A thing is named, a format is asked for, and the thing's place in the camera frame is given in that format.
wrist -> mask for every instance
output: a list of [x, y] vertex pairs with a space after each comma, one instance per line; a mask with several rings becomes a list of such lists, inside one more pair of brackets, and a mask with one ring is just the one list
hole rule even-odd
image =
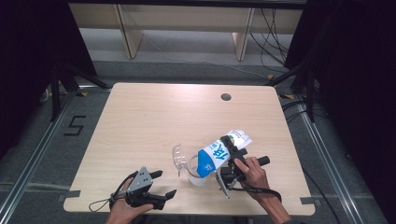
[[286, 211], [280, 200], [273, 195], [265, 195], [262, 197], [260, 205], [267, 212], [268, 216], [274, 223], [284, 223], [291, 220], [288, 212]]
[[124, 217], [114, 217], [114, 216], [110, 216], [108, 217], [106, 224], [128, 224], [131, 221], [128, 220], [127, 218]]

wire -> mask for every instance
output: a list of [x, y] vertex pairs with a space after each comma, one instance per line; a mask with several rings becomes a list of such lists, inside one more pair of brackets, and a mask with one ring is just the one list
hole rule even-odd
[[[132, 21], [132, 24], [136, 24], [136, 22], [134, 21], [134, 18], [131, 16], [131, 13], [127, 13], [126, 15], [127, 15], [127, 16], [129, 17], [129, 19]], [[146, 35], [145, 35], [145, 38], [148, 40], [148, 42], [149, 42], [155, 49], [159, 50], [160, 52], [163, 52], [163, 50], [162, 50], [161, 48], [159, 48], [157, 45], [155, 45]], [[261, 75], [261, 74], [259, 74], [259, 73], [254, 73], [254, 72], [245, 71], [245, 70], [242, 70], [242, 69], [239, 69], [239, 68], [230, 66], [230, 65], [217, 64], [217, 63], [209, 63], [209, 62], [192, 62], [192, 61], [187, 61], [187, 60], [173, 59], [173, 58], [170, 58], [170, 57], [168, 57], [168, 56], [166, 56], [166, 55], [164, 55], [164, 57], [167, 58], [167, 59], [169, 59], [169, 60], [171, 60], [171, 61], [174, 61], [174, 62], [198, 63], [198, 64], [199, 64], [199, 63], [208, 63], [208, 64], [213, 64], [213, 65], [216, 65], [216, 66], [228, 67], [228, 68], [232, 68], [232, 69], [234, 69], [234, 70], [236, 70], [236, 71], [238, 71], [238, 72], [247, 73], [247, 74], [251, 74], [251, 75], [256, 75], [256, 76], [259, 76], [259, 77], [263, 77], [263, 78], [265, 78], [265, 79], [270, 79], [270, 78], [268, 78], [268, 77], [266, 77], [266, 76], [264, 76], [264, 75]]]
[[280, 61], [274, 54], [272, 54], [270, 51], [268, 51], [267, 49], [264, 48], [264, 45], [260, 45], [260, 43], [256, 40], [256, 38], [254, 37], [254, 35], [252, 33], [250, 33], [250, 36], [253, 38], [253, 40], [256, 42], [256, 44], [262, 49], [264, 50], [267, 54], [269, 54], [272, 58], [274, 58], [278, 63], [283, 65], [283, 62]]
[[275, 70], [275, 69], [272, 69], [272, 68], [269, 68], [268, 66], [266, 66], [266, 65], [264, 64], [264, 62], [262, 61], [262, 53], [260, 54], [260, 60], [261, 60], [261, 62], [262, 62], [262, 66], [264, 66], [264, 67], [265, 67], [266, 69], [268, 69], [268, 70], [271, 70], [271, 71], [274, 71], [274, 72], [280, 72], [280, 73], [287, 73], [287, 72]]
[[[97, 212], [97, 211], [101, 210], [103, 207], [105, 207], [105, 205], [106, 205], [109, 201], [110, 201], [110, 199], [103, 199], [103, 200], [100, 200], [100, 201], [96, 201], [96, 202], [94, 202], [94, 203], [90, 203], [90, 205], [89, 205], [88, 207], [90, 208], [90, 211], [91, 211], [91, 212]], [[92, 210], [92, 205], [94, 205], [94, 204], [96, 204], [96, 203], [102, 203], [102, 202], [105, 202], [105, 203], [102, 204], [102, 206], [100, 206], [98, 209]]]
[[268, 27], [268, 30], [269, 30], [269, 34], [268, 34], [268, 36], [267, 36], [266, 39], [268, 39], [269, 35], [271, 35], [271, 36], [273, 37], [273, 39], [275, 40], [275, 42], [277, 43], [277, 45], [278, 45], [278, 48], [276, 48], [276, 47], [274, 47], [274, 48], [275, 48], [275, 49], [281, 50], [280, 53], [283, 54], [283, 51], [287, 52], [287, 51], [289, 51], [289, 50], [288, 50], [286, 47], [284, 47], [282, 44], [279, 43], [279, 39], [277, 38], [276, 23], [275, 23], [276, 9], [273, 9], [272, 12], [273, 12], [273, 20], [272, 20], [271, 26], [270, 26], [270, 24], [269, 24], [267, 18], [265, 17], [264, 11], [263, 11], [263, 9], [262, 9], [262, 16], [264, 17], [265, 23], [267, 24], [267, 27]]
[[320, 189], [318, 186], [317, 182], [314, 180], [314, 178], [305, 170], [305, 168], [302, 166], [303, 172], [308, 176], [308, 178], [311, 180], [311, 182], [315, 185], [315, 187], [318, 189], [319, 193], [323, 197], [324, 201], [326, 202], [327, 205], [329, 205], [330, 210], [332, 210], [332, 214], [334, 215], [335, 220], [337, 223], [341, 223], [340, 219], [338, 218], [337, 214], [335, 213], [334, 209], [332, 208], [332, 205], [330, 204], [329, 200], [327, 199], [326, 195], [323, 193], [323, 191]]
[[[152, 45], [155, 49], [159, 50], [160, 52], [164, 53], [164, 51], [163, 51], [160, 47], [158, 47], [156, 44], [154, 44], [146, 35], [145, 35], [145, 37], [146, 37], [146, 39], [148, 40], [148, 42], [150, 43], [150, 45]], [[259, 73], [254, 73], [254, 72], [245, 71], [245, 70], [242, 70], [242, 69], [233, 67], [233, 66], [231, 66], [231, 65], [217, 64], [217, 63], [209, 63], [209, 62], [205, 62], [205, 61], [193, 62], [193, 61], [188, 61], [188, 60], [183, 60], [183, 59], [174, 59], [174, 58], [168, 57], [167, 55], [164, 55], [164, 57], [167, 58], [167, 59], [169, 59], [169, 60], [171, 60], [171, 61], [174, 61], [174, 62], [197, 63], [197, 64], [208, 63], [208, 64], [213, 64], [213, 65], [216, 65], [216, 66], [228, 67], [228, 68], [232, 68], [232, 69], [234, 69], [234, 70], [236, 70], [236, 71], [238, 71], [238, 72], [247, 73], [247, 74], [252, 74], [252, 75], [256, 75], [256, 76], [259, 76], [259, 77], [263, 77], [263, 78], [269, 79], [268, 77], [266, 77], [266, 76], [264, 76], [264, 75], [261, 75], [261, 74], [259, 74]]]
[[260, 189], [260, 188], [249, 187], [247, 189], [232, 188], [231, 190], [244, 191], [244, 192], [249, 192], [249, 193], [269, 193], [269, 194], [275, 195], [279, 199], [279, 201], [282, 202], [282, 196], [280, 195], [280, 193], [273, 189]]
[[264, 36], [264, 34], [262, 34], [262, 38], [265, 40], [264, 45], [265, 44], [269, 44], [271, 47], [273, 47], [274, 49], [280, 49], [277, 46], [274, 46], [273, 44], [271, 44], [271, 42], [268, 41], [268, 38], [270, 37], [270, 34], [267, 34], [267, 37]]
[[292, 106], [294, 106], [294, 105], [297, 105], [297, 104], [305, 104], [305, 103], [306, 103], [305, 100], [293, 101], [293, 102], [291, 102], [291, 103], [282, 105], [282, 110], [283, 110], [283, 112], [285, 112], [288, 108], [290, 108], [290, 107], [292, 107]]
[[116, 189], [116, 191], [113, 194], [113, 198], [116, 199], [117, 195], [120, 194], [120, 190], [122, 188], [122, 186], [124, 186], [124, 184], [132, 177], [135, 177], [138, 174], [137, 171], [135, 171], [134, 173], [128, 175], [127, 177], [125, 177], [125, 179], [119, 184], [119, 187]]
[[301, 114], [303, 114], [303, 113], [305, 113], [305, 112], [306, 112], [306, 110], [297, 112], [297, 113], [295, 113], [295, 114], [293, 114], [293, 115], [290, 115], [289, 117], [286, 118], [286, 122], [287, 122], [287, 123], [290, 123], [292, 120], [294, 120], [294, 119], [297, 118], [299, 115], [301, 115]]

table top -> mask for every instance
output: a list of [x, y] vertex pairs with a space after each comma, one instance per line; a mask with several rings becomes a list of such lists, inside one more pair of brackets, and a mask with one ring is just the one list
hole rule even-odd
[[[224, 93], [231, 100], [221, 99]], [[174, 146], [181, 144], [189, 157], [230, 130], [243, 130], [253, 140], [246, 157], [270, 158], [263, 168], [288, 212], [313, 215], [313, 204], [301, 204], [300, 198], [311, 195], [274, 88], [157, 83], [114, 85], [70, 189], [80, 195], [67, 198], [64, 209], [90, 211], [90, 203], [108, 198], [127, 175], [146, 166], [163, 171], [150, 193], [177, 190], [163, 210], [150, 214], [264, 215], [245, 192], [230, 191], [227, 199], [214, 176], [200, 188], [186, 172], [177, 175]]]

black curtain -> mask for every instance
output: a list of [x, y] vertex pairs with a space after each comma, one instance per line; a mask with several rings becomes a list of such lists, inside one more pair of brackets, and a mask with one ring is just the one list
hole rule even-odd
[[[59, 61], [96, 76], [67, 3], [0, 1], [0, 159], [18, 139]], [[62, 68], [58, 70], [66, 76]]]
[[288, 57], [284, 64], [286, 68], [292, 69], [303, 61], [334, 5], [334, 1], [307, 0], [307, 7], [303, 10], [290, 43]]
[[395, 9], [390, 1], [346, 1], [316, 74], [329, 115], [389, 223], [396, 223]]

black cable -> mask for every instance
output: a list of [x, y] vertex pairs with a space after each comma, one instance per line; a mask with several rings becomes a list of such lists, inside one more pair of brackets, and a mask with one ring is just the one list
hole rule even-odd
[[273, 9], [273, 20], [272, 20], [271, 25], [270, 25], [269, 22], [268, 22], [268, 20], [267, 20], [267, 18], [266, 18], [266, 16], [265, 16], [265, 14], [264, 14], [264, 11], [263, 11], [263, 9], [262, 9], [262, 16], [264, 17], [265, 23], [267, 24], [267, 27], [268, 27], [268, 30], [269, 30], [269, 34], [271, 34], [271, 36], [273, 37], [273, 39], [274, 39], [275, 42], [277, 43], [278, 48], [277, 48], [277, 47], [274, 47], [274, 46], [271, 45], [269, 42], [268, 42], [268, 44], [270, 44], [271, 46], [273, 46], [275, 49], [278, 49], [279, 52], [280, 52], [280, 55], [282, 56], [282, 59], [285, 61], [285, 60], [286, 60], [286, 57], [285, 57], [285, 55], [284, 55], [284, 52], [285, 52], [285, 50], [286, 50], [286, 53], [287, 53], [287, 51], [289, 51], [289, 50], [288, 50], [286, 47], [284, 47], [282, 44], [280, 44], [280, 43], [279, 43], [279, 39], [277, 38], [276, 23], [275, 23], [275, 14], [276, 14], [276, 10]]
[[262, 34], [262, 38], [265, 40], [265, 42], [264, 42], [263, 45], [269, 44], [269, 45], [270, 45], [271, 47], [273, 47], [274, 49], [279, 49], [279, 47], [274, 46], [273, 44], [271, 44], [271, 43], [268, 41], [268, 38], [269, 38], [269, 37], [270, 37], [270, 34], [267, 34], [267, 37], [265, 37], [264, 34]]
[[128, 181], [130, 178], [134, 177], [137, 175], [137, 171], [134, 172], [133, 174], [128, 175], [123, 181], [122, 183], [120, 183], [119, 187], [117, 188], [117, 190], [114, 192], [113, 197], [116, 198], [116, 196], [119, 194], [120, 189], [122, 188], [122, 186], [124, 186], [124, 184], [126, 183], [126, 181]]
[[282, 110], [283, 112], [285, 112], [287, 109], [289, 109], [290, 107], [294, 106], [294, 105], [298, 105], [298, 104], [305, 104], [306, 101], [305, 100], [301, 100], [301, 101], [293, 101], [291, 103], [282, 105]]
[[[94, 204], [96, 204], [96, 203], [102, 203], [102, 202], [105, 202], [105, 203], [104, 203], [102, 206], [100, 206], [98, 209], [92, 210], [92, 208], [91, 208], [92, 205], [94, 205]], [[105, 207], [105, 205], [106, 205], [108, 202], [110, 202], [110, 199], [103, 199], [103, 200], [100, 200], [100, 201], [96, 201], [96, 202], [94, 202], [94, 203], [90, 203], [90, 205], [88, 206], [88, 208], [90, 208], [90, 211], [91, 211], [91, 212], [97, 212], [97, 211], [101, 210], [103, 207]]]
[[264, 50], [267, 54], [269, 54], [272, 58], [274, 58], [277, 62], [279, 62], [280, 64], [283, 65], [283, 62], [280, 61], [274, 54], [272, 54], [270, 51], [268, 51], [267, 49], [265, 49], [254, 37], [254, 35], [252, 33], [250, 33], [250, 36], [253, 38], [253, 40], [256, 42], [256, 44], [262, 49]]
[[294, 119], [297, 118], [299, 115], [301, 115], [301, 114], [303, 114], [303, 113], [305, 113], [305, 112], [306, 112], [306, 110], [297, 112], [297, 113], [295, 113], [295, 114], [293, 114], [293, 115], [290, 115], [289, 117], [286, 118], [286, 122], [287, 122], [287, 123], [291, 122], [292, 120], [294, 120]]
[[284, 72], [284, 71], [280, 71], [280, 70], [276, 70], [276, 69], [269, 68], [268, 66], [266, 66], [266, 65], [264, 64], [263, 61], [262, 61], [262, 66], [263, 66], [264, 68], [270, 70], [270, 71], [279, 72], [279, 73], [286, 73], [286, 72]]
[[322, 197], [323, 197], [324, 201], [326, 202], [326, 204], [329, 205], [329, 208], [330, 208], [330, 210], [332, 210], [332, 214], [334, 215], [334, 218], [337, 221], [337, 223], [341, 223], [340, 219], [338, 218], [337, 214], [335, 213], [334, 209], [332, 208], [332, 205], [330, 204], [330, 202], [327, 199], [327, 197], [324, 195], [323, 191], [318, 186], [317, 182], [314, 180], [314, 178], [312, 178], [312, 176], [305, 170], [305, 168], [303, 166], [302, 166], [302, 168], [303, 168], [303, 172], [306, 174], [306, 176], [308, 176], [308, 178], [311, 180], [311, 182], [315, 185], [315, 187], [320, 192], [320, 194], [322, 195]]
[[280, 195], [279, 192], [273, 190], [273, 189], [259, 189], [259, 188], [247, 188], [247, 189], [236, 189], [236, 188], [232, 188], [231, 190], [235, 190], [235, 191], [245, 191], [245, 192], [249, 192], [249, 193], [269, 193], [269, 194], [273, 194], [275, 195], [279, 201], [282, 203], [282, 196]]

